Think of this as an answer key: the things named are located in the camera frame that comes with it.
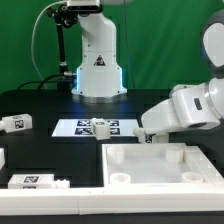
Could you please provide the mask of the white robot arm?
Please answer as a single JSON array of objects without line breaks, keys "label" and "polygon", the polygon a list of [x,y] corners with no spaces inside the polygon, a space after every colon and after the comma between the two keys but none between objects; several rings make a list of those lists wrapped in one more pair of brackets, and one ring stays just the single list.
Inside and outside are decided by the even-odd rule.
[{"label": "white robot arm", "polygon": [[[110,101],[127,93],[122,69],[116,61],[116,26],[102,14],[102,5],[118,0],[67,0],[82,28],[82,63],[77,69],[76,98]],[[201,50],[213,78],[200,85],[177,85],[169,98],[146,111],[145,133],[209,130],[224,119],[224,9],[213,14],[203,28]]]}]

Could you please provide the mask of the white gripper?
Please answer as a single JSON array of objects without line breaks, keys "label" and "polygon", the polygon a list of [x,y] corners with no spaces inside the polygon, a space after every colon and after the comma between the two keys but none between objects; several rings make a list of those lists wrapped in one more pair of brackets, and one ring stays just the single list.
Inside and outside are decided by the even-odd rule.
[{"label": "white gripper", "polygon": [[179,131],[180,121],[171,99],[167,99],[147,110],[141,116],[141,122],[146,134],[159,134]]}]

